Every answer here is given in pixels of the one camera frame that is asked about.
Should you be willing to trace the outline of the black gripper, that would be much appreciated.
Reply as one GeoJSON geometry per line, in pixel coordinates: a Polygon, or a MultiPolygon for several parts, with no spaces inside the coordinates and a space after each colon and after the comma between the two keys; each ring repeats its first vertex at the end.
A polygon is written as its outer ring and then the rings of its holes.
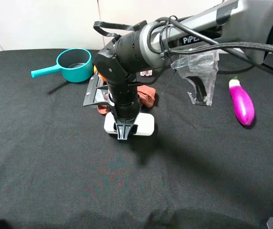
{"type": "Polygon", "coordinates": [[[107,77],[109,98],[114,103],[111,113],[114,115],[114,131],[118,140],[127,140],[137,132],[136,117],[140,112],[140,101],[137,94],[136,76],[127,78],[107,77]]]}

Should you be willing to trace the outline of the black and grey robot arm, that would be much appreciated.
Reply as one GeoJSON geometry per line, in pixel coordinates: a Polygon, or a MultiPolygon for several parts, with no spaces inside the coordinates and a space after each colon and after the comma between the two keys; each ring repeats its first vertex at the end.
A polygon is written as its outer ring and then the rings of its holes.
{"type": "Polygon", "coordinates": [[[125,25],[96,21],[93,28],[112,40],[94,64],[106,79],[108,106],[118,139],[126,140],[140,113],[136,73],[165,70],[175,55],[221,49],[273,74],[273,0],[225,0],[194,16],[161,17],[125,25]]]}

